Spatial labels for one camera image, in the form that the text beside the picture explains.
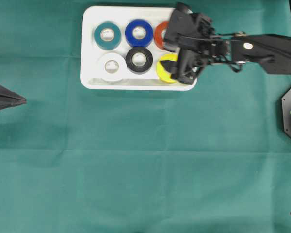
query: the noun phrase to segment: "black tape roll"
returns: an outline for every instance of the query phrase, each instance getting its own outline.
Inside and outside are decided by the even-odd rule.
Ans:
[[[142,60],[134,61],[134,56],[140,56],[143,58],[144,55],[146,61],[143,63]],[[126,55],[126,63],[127,67],[136,74],[144,74],[146,73],[153,64],[153,56],[151,52],[145,47],[133,47]]]

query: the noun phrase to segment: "yellow tape roll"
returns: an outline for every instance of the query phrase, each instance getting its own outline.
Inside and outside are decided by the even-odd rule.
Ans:
[[[156,73],[159,76],[160,80],[164,81],[165,83],[169,83],[169,84],[177,82],[177,80],[170,78],[171,74],[168,73],[160,63],[160,61],[165,61],[165,60],[176,62],[177,58],[178,57],[175,54],[167,54],[167,55],[164,55],[160,58],[159,62],[157,62],[157,64],[156,64]]]

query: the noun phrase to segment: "green tablecloth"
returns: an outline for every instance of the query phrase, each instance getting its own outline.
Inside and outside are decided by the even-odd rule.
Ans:
[[[0,0],[0,84],[28,99],[0,112],[0,233],[291,233],[291,76],[247,64],[189,92],[86,89],[82,14],[98,3]],[[186,3],[219,33],[291,36],[288,0]]]

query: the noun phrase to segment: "white tape roll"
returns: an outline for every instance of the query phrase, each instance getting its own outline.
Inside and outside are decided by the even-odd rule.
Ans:
[[[98,61],[98,72],[102,80],[117,83],[127,75],[126,61],[117,53],[107,53]]]

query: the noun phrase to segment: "tape roll hole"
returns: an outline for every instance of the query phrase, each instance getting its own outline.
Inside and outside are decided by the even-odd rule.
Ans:
[[[106,42],[112,41],[114,39],[114,31],[111,28],[105,28],[101,31],[100,38]]]
[[[115,74],[119,69],[119,64],[115,60],[107,61],[105,64],[105,70],[109,74]]]
[[[132,36],[135,37],[137,40],[142,40],[146,36],[146,30],[143,27],[135,27],[132,30]]]
[[[161,37],[164,39],[164,37],[165,37],[165,34],[166,34],[166,29],[164,29],[163,31],[162,31],[162,33],[161,33]]]
[[[142,52],[137,52],[132,57],[135,66],[142,67],[146,64],[146,56]]]

